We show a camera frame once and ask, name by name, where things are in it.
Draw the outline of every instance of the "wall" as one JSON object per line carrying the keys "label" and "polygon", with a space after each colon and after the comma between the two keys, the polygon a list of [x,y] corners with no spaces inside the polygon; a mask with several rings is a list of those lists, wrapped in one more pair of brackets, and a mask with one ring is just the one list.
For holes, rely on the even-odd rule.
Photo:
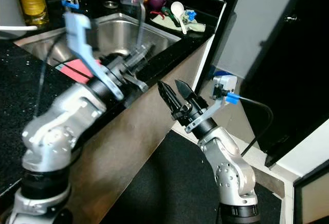
{"label": "wall", "polygon": [[217,50],[217,67],[244,78],[289,0],[238,0],[237,19],[224,51]]}
{"label": "wall", "polygon": [[302,189],[303,223],[310,223],[329,215],[329,174]]}
{"label": "wall", "polygon": [[277,164],[303,177],[329,159],[329,120],[325,121]]}

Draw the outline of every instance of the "stainless steel sink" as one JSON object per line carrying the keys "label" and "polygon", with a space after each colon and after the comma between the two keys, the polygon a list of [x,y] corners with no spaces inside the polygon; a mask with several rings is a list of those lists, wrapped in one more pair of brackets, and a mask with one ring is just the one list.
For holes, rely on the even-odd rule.
{"label": "stainless steel sink", "polygon": [[[98,24],[98,34],[97,36],[91,34],[88,37],[88,42],[92,45],[98,45],[98,49],[93,51],[96,59],[112,53],[127,55],[135,47],[138,34],[138,21],[136,19],[122,13],[116,13],[98,18],[95,22]],[[40,60],[44,60],[56,38],[63,32],[65,32],[65,28],[30,36],[16,41],[15,44]],[[148,24],[145,24],[143,28],[143,43],[152,42],[155,44],[148,56],[149,59],[179,40],[179,37]],[[75,58],[66,46],[66,37],[62,36],[53,48],[48,64],[56,66],[59,62],[74,60]]]}

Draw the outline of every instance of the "black countertop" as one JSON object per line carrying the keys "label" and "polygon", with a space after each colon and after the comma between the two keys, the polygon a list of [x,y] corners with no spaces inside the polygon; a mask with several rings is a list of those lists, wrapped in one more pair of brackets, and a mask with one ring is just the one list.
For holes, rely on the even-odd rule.
{"label": "black countertop", "polygon": [[[101,3],[85,1],[89,1],[89,3],[85,2],[82,7],[88,10],[86,15],[90,18],[117,12],[125,13],[120,7],[117,10],[108,10],[103,8]],[[48,3],[48,9],[49,27],[42,31],[30,32],[25,37],[64,26],[59,2]],[[207,23],[207,17],[204,14],[197,19],[201,23]],[[139,72],[138,78],[146,82],[149,87],[175,68],[214,33],[214,27],[207,26],[205,33],[188,32],[188,35],[183,36],[180,32],[157,26],[150,21],[149,17],[147,23],[181,37],[180,41],[153,57],[148,65]],[[42,61],[13,42],[0,41],[0,114],[2,116],[0,119],[0,212],[12,203],[13,194],[19,187],[23,174],[21,160],[26,148],[22,143],[21,134],[23,128],[33,118],[41,66]],[[47,66],[39,113],[44,113],[49,109],[56,96],[73,83],[71,78],[51,66]],[[77,147],[84,144],[124,109],[122,102],[114,100],[112,103],[107,103],[107,112],[80,137]]]}

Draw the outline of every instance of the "black cabinet door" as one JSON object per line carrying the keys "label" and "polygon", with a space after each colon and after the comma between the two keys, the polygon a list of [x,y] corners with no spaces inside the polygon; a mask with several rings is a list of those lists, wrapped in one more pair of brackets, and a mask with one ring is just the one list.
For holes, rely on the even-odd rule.
{"label": "black cabinet door", "polygon": [[[327,0],[298,0],[283,16],[276,39],[256,72],[242,87],[245,96],[269,105],[273,125],[259,139],[271,166],[329,118],[329,19]],[[266,114],[244,104],[255,134]]]}

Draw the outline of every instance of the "purple cup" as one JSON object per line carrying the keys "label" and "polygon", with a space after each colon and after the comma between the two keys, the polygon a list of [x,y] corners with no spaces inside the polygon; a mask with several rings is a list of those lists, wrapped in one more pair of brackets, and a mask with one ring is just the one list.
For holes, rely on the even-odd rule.
{"label": "purple cup", "polygon": [[153,11],[160,11],[166,2],[166,0],[149,0],[149,5]]}

